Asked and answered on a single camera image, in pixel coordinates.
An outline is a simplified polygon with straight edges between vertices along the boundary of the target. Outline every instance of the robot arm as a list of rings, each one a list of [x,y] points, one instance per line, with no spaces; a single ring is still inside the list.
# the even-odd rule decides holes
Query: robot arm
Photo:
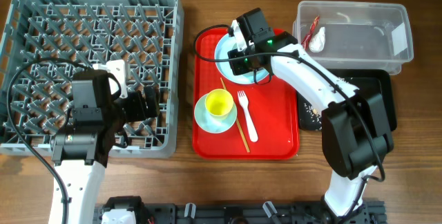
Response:
[[[234,20],[229,35],[235,37],[237,43],[237,48],[228,52],[229,58],[248,57],[229,61],[234,75],[264,68],[294,87],[322,115],[323,153],[333,169],[329,189],[323,197],[326,209],[323,220],[340,222],[352,214],[355,202],[356,206],[362,204],[366,186],[363,179],[376,170],[376,159],[362,131],[363,123],[355,118],[344,97],[306,63],[328,77],[357,106],[381,161],[393,149],[382,96],[371,90],[359,90],[331,74],[289,33],[275,35],[259,8]],[[276,53],[299,57],[301,61]]]
[[[106,71],[112,70],[114,66],[126,68],[126,65],[121,63],[125,61],[111,61],[98,70],[74,74],[73,123],[65,124],[51,140],[52,161],[68,191],[69,224],[92,221],[108,154],[112,147],[117,145],[115,133],[124,132],[123,126],[127,122],[141,121],[159,114],[157,98],[152,87],[144,87],[143,98],[139,91],[127,92],[125,69],[118,70],[121,74],[110,74]],[[61,222],[61,199],[61,190],[54,181],[50,224]],[[126,209],[115,209],[113,203],[109,205],[109,211],[103,218],[109,218],[108,223],[112,223],[113,219],[117,221],[115,223],[138,223],[136,220],[143,216],[146,216],[146,212],[141,203],[134,203]]]

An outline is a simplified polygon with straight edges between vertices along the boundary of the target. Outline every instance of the white object in gripper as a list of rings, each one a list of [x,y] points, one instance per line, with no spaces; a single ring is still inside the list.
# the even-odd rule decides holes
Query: white object in gripper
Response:
[[[310,51],[318,53],[323,51],[325,45],[325,27],[321,27],[319,32],[311,38],[309,43]]]

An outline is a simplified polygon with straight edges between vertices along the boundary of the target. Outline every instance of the plastic container lid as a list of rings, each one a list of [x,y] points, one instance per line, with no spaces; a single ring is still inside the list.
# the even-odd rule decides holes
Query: plastic container lid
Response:
[[[302,1],[293,35],[302,41],[315,17],[325,27],[325,47],[307,52],[325,68],[382,69],[390,75],[414,57],[407,10],[400,4]]]

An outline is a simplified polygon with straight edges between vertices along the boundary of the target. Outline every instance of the black tray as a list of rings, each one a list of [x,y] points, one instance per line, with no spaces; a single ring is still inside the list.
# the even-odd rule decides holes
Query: black tray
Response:
[[[390,129],[392,131],[396,130],[397,120],[396,111],[394,110],[392,83],[387,72],[378,69],[330,69],[330,72],[358,88],[372,87],[380,92],[384,99]],[[297,93],[297,98],[299,129],[320,131],[321,117],[312,114],[311,104],[301,94]]]

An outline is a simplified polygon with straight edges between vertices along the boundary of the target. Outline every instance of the yellow cup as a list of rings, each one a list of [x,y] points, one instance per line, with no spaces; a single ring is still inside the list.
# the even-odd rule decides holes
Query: yellow cup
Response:
[[[224,89],[212,90],[206,97],[206,109],[216,120],[227,118],[233,108],[233,97]]]

